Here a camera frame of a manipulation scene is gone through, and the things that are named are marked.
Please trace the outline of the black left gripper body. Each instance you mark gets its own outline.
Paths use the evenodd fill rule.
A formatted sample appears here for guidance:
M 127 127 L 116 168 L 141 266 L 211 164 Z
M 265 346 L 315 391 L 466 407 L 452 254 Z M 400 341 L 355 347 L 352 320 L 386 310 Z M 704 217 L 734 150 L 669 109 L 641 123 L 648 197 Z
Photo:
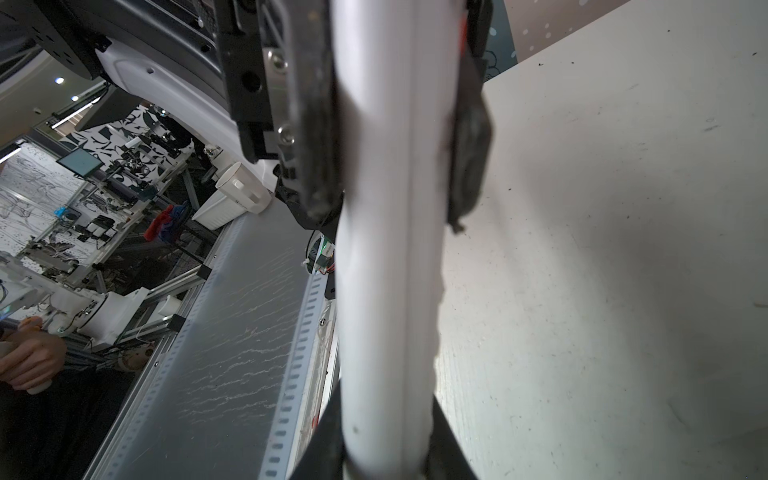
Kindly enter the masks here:
M 266 86 L 261 24 L 256 1 L 215 0 L 216 43 L 228 110 L 243 155 L 251 163 L 276 160 L 265 135 L 274 130 Z

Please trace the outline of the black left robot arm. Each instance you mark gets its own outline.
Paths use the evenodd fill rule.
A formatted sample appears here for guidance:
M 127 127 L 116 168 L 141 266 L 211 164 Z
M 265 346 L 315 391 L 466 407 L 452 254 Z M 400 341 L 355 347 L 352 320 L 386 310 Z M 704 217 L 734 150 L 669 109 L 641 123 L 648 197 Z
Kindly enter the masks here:
M 492 139 L 487 1 L 5 1 L 73 72 L 168 108 L 345 238 L 476 205 Z

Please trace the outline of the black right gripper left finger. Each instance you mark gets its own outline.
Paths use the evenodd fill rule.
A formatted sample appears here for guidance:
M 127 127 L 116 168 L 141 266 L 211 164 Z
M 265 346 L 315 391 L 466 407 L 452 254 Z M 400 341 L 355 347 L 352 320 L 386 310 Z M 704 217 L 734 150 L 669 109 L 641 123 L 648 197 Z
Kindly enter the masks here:
M 290 480 L 342 480 L 345 445 L 342 434 L 341 384 L 329 398 L 317 428 Z

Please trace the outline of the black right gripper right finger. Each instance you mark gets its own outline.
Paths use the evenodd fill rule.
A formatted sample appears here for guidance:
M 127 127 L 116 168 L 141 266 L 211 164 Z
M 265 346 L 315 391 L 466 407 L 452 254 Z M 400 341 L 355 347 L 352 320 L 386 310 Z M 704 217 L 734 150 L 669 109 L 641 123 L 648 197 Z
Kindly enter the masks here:
M 426 460 L 428 480 L 476 480 L 436 397 L 432 405 L 433 430 Z

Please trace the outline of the operator hand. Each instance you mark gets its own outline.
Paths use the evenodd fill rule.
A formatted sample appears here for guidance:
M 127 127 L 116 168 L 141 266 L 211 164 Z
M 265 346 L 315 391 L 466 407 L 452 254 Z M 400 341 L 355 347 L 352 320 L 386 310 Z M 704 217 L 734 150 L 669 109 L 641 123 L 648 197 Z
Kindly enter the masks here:
M 45 331 L 39 316 L 22 320 L 15 330 L 4 330 L 1 342 L 11 348 L 1 357 L 1 381 L 15 390 L 46 385 L 65 364 L 65 341 Z

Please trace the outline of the white remote control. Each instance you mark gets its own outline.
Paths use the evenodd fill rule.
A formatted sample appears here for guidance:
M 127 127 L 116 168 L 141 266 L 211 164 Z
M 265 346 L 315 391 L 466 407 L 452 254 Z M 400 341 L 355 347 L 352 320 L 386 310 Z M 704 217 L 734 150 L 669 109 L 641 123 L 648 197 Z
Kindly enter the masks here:
M 345 189 L 336 288 L 349 479 L 418 479 L 425 469 L 463 17 L 460 1 L 331 7 Z

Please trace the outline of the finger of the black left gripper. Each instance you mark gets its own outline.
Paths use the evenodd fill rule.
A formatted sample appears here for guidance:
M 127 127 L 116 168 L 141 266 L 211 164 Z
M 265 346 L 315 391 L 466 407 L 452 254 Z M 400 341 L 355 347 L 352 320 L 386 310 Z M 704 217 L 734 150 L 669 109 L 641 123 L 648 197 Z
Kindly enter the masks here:
M 464 231 L 461 219 L 477 205 L 492 143 L 492 121 L 482 96 L 492 15 L 490 1 L 466 3 L 448 190 L 447 223 L 455 233 Z
M 323 219 L 343 192 L 330 3 L 265 1 L 263 14 L 286 62 L 292 144 L 283 179 L 307 215 Z

